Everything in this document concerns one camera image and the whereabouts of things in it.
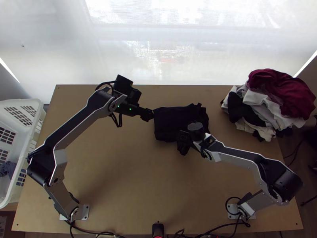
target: white laundry basket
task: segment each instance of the white laundry basket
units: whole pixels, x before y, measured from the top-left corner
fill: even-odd
[[[39,99],[0,101],[0,164],[17,164],[12,179],[0,177],[0,209],[19,201],[28,166],[26,157],[35,149],[45,118]]]

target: maroon garment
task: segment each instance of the maroon garment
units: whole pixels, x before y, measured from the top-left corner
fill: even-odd
[[[249,74],[247,84],[250,89],[260,90],[268,96],[272,94],[280,98],[283,101],[280,106],[282,115],[302,117],[307,120],[315,109],[316,97],[306,83],[286,73],[273,69],[257,69]]]

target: black cloth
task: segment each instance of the black cloth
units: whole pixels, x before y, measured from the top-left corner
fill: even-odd
[[[257,130],[255,130],[252,134],[254,137],[256,137],[260,142],[265,141],[259,134]]]
[[[206,108],[201,107],[200,103],[186,107],[159,107],[153,112],[154,134],[157,140],[175,142],[180,130],[188,131],[187,126],[193,122],[201,122],[205,132],[210,133]]]
[[[266,127],[265,122],[254,113],[252,107],[244,104],[243,98],[240,98],[235,92],[230,92],[228,95],[228,114],[232,123],[236,123],[243,117],[252,125]]]
[[[284,136],[293,135],[293,130],[290,127],[285,128],[284,130],[275,130],[276,136],[279,138],[283,138]]]

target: blue cloth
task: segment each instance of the blue cloth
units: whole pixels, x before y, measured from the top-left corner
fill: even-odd
[[[9,178],[12,179],[15,167],[17,166],[16,163],[7,161],[0,165],[0,177],[6,176],[9,174]]]

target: wooden table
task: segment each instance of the wooden table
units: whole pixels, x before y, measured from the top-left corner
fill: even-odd
[[[38,145],[83,108],[94,85],[57,85]],[[221,111],[220,101],[231,86],[136,86],[140,105],[155,109],[202,103],[209,130],[225,145],[283,161],[278,143],[259,142],[238,131]],[[184,157],[176,143],[155,140],[154,123],[123,116],[123,127],[111,118],[97,120],[68,148],[65,185],[81,203],[90,204],[89,219],[80,228],[119,234],[150,234],[153,223],[164,223],[166,233],[185,228],[187,234],[206,232],[232,223],[225,211],[230,196],[257,192],[250,171],[226,163],[211,163],[191,149]],[[251,228],[238,232],[302,229],[295,198],[288,206],[271,206],[256,214]],[[68,233],[44,189],[29,177],[17,208],[13,230]],[[231,233],[233,227],[218,232]]]

